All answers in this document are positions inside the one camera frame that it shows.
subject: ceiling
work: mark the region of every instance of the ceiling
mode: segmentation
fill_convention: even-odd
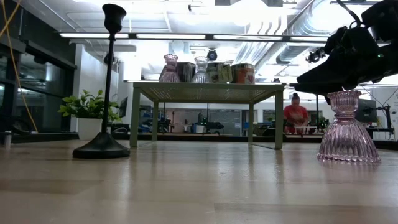
[[[127,11],[122,32],[282,34],[287,23],[310,0],[286,0],[283,7],[268,7],[261,0],[240,0],[231,6],[216,6],[215,0],[28,0],[21,4],[60,32],[107,32],[101,9],[107,2],[119,4]],[[85,44],[86,50],[98,58],[102,58],[108,49],[107,40],[72,41]],[[135,58],[140,58],[142,74],[151,77],[162,71],[164,54],[175,53],[180,60],[192,62],[194,57],[206,55],[208,49],[214,48],[219,61],[233,61],[238,60],[248,48],[252,49],[249,52],[263,57],[272,46],[261,46],[263,51],[260,51],[257,50],[258,45],[244,45],[243,42],[117,40],[115,44],[124,46],[124,52],[116,53],[117,57],[128,61],[132,56],[139,56]],[[305,61],[307,53],[308,50],[302,52],[288,65],[277,65],[275,59],[268,60],[261,69],[257,69],[256,78],[269,82],[276,76],[294,82],[296,76],[316,66]],[[260,60],[253,58],[253,55],[239,59],[240,62]]]

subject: white planter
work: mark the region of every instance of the white planter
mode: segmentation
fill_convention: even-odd
[[[79,118],[78,133],[80,140],[92,140],[101,131],[102,119]]]

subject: ceiling light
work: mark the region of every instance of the ceiling light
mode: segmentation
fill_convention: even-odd
[[[81,39],[107,39],[109,34],[90,34],[90,33],[61,33],[64,38],[81,38]],[[117,39],[128,39],[129,34],[116,34]]]
[[[206,35],[198,34],[137,34],[138,39],[200,39],[206,38]]]
[[[214,35],[216,40],[269,40],[280,41],[282,37],[263,36],[263,35]]]
[[[326,42],[329,37],[291,37],[290,41],[303,41],[303,42]]]

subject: person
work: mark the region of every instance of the person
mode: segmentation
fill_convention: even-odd
[[[308,126],[308,112],[307,109],[300,106],[299,94],[293,93],[292,104],[284,109],[284,120],[287,120],[285,134],[303,134],[303,128],[296,129],[295,127]]]

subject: table leg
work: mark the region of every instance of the table leg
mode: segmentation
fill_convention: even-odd
[[[137,147],[140,97],[141,97],[141,89],[134,88],[132,91],[130,147]]]
[[[282,149],[283,145],[283,123],[284,123],[284,92],[277,91],[275,94],[275,149]]]
[[[253,122],[254,122],[254,104],[249,103],[249,129],[248,129],[249,143],[253,143]]]
[[[157,117],[159,115],[159,101],[154,100],[154,112],[152,118],[152,141],[157,140]]]

